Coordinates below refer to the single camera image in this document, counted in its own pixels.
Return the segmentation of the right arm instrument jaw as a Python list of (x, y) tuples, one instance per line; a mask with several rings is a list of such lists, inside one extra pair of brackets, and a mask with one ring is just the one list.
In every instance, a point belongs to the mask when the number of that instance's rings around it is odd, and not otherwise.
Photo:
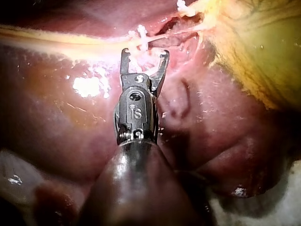
[(128, 73), (129, 62), (130, 62), (130, 52), (128, 48), (124, 48), (121, 52), (121, 60), (120, 60), (120, 74), (124, 75)]
[(151, 80), (151, 92), (160, 92), (165, 80), (166, 69), (169, 63), (170, 53), (168, 50), (164, 50), (164, 53), (160, 55), (160, 63), (158, 70), (150, 77)]

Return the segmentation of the right arm instrument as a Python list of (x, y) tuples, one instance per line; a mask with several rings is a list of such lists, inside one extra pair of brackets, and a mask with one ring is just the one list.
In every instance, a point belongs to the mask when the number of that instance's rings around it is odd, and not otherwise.
[(148, 75), (123, 74), (121, 84), (122, 93), (115, 107), (117, 144), (135, 139), (157, 143), (158, 114)]

